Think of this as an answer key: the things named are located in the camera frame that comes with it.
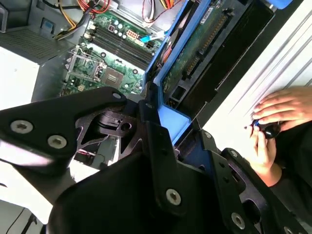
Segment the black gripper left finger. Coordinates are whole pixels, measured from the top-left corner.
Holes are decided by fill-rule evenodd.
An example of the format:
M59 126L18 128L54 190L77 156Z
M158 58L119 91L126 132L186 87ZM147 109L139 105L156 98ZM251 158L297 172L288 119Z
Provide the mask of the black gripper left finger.
M146 158L148 181L140 201L159 212L182 215L169 132L161 126L155 91L139 102L112 87L29 103L0 113L0 158L37 173L65 172L75 153L108 136L121 139L121 157Z

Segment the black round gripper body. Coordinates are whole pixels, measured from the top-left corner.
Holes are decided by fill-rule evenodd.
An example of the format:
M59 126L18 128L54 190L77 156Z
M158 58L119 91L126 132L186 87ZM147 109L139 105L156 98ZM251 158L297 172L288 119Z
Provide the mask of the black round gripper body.
M155 201L149 161L136 154L64 191L51 211L50 234L244 234L242 210L225 211L212 180L178 163L186 212L177 216Z

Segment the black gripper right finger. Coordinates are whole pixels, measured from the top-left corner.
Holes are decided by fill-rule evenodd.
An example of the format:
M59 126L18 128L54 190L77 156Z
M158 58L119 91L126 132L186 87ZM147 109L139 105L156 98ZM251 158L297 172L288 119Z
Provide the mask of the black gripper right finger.
M212 179L226 232L231 234L303 234L291 215L248 163L231 148L221 153L204 130L192 134L190 165Z

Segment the person's left hand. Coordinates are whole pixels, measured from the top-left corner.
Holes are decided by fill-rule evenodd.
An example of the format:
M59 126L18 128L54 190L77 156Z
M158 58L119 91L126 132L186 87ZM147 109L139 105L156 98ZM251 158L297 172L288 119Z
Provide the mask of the person's left hand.
M274 186L282 177L281 167L274 162L275 139L266 139L257 126L250 125L245 128L245 135L246 160L268 187Z

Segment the person's right hand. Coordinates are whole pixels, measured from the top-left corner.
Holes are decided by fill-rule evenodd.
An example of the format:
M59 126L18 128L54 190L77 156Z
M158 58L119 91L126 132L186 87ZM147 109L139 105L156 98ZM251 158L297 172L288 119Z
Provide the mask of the person's right hand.
M260 124L279 122L281 131L312 120L312 87L295 86L274 92L254 108L253 119Z

